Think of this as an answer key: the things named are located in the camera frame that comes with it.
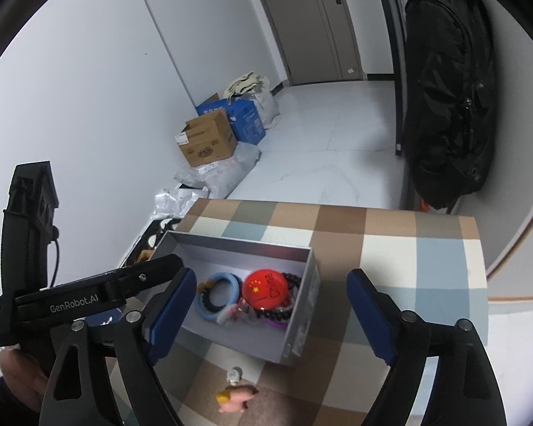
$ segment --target blue gripper pad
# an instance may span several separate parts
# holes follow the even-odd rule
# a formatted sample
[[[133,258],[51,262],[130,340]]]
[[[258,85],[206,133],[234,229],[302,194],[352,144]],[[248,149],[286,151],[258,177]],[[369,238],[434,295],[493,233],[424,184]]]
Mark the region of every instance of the blue gripper pad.
[[[175,292],[168,298],[150,327],[147,355],[152,365],[168,355],[195,299],[197,278],[193,270],[185,269],[185,272]]]
[[[390,317],[396,313],[400,315],[399,309],[388,295],[379,293],[375,289],[361,269],[348,274],[346,289],[351,307],[370,342],[373,353],[391,366],[397,359],[395,348],[397,330],[391,323],[391,318],[387,318],[387,314]]]

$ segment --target gray box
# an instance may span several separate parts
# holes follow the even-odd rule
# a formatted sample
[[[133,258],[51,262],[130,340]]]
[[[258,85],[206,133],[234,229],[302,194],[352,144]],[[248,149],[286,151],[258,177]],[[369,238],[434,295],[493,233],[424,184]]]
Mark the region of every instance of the gray box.
[[[320,287],[312,248],[170,231],[163,236],[152,257],[172,253],[181,257],[186,267],[193,269],[198,283],[205,282],[217,272],[230,272],[245,280],[258,269],[274,269],[302,277],[286,332],[265,323],[254,326],[244,321],[220,326],[203,320],[193,305],[182,324],[188,331],[214,343],[275,364],[291,365],[302,355]],[[166,285],[154,287],[145,298],[149,299]]]

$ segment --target striped cloth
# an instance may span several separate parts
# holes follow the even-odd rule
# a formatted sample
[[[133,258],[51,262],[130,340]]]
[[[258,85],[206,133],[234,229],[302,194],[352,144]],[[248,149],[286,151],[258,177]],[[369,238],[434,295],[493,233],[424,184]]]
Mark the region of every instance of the striped cloth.
[[[453,325],[472,320],[487,344],[483,254],[470,217],[407,211],[239,200],[203,200],[179,231],[311,246],[322,284],[300,361],[280,366],[240,354],[187,331],[156,373],[186,426],[359,426],[388,367],[377,359],[345,294],[347,273],[361,267],[400,309]],[[142,303],[131,301],[131,307]],[[409,420],[419,425],[434,379],[429,359]],[[243,414],[220,414],[215,393],[232,367],[260,394]],[[136,425],[118,366],[111,382],[129,426]]]

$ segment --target human hand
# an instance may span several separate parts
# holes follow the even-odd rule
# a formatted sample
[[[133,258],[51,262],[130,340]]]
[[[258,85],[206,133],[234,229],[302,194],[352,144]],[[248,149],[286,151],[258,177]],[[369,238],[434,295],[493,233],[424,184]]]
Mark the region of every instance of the human hand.
[[[19,349],[6,348],[0,352],[0,369],[16,399],[39,412],[48,377],[38,363]]]

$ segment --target blue cardboard box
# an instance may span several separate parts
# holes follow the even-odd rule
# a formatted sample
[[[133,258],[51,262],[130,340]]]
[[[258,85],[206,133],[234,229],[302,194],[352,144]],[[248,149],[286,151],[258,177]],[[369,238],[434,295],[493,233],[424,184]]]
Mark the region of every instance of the blue cardboard box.
[[[195,108],[199,115],[217,109],[224,109],[227,113],[229,124],[238,141],[257,145],[265,137],[266,131],[253,101],[239,99],[229,104],[227,99],[220,99],[205,102]]]

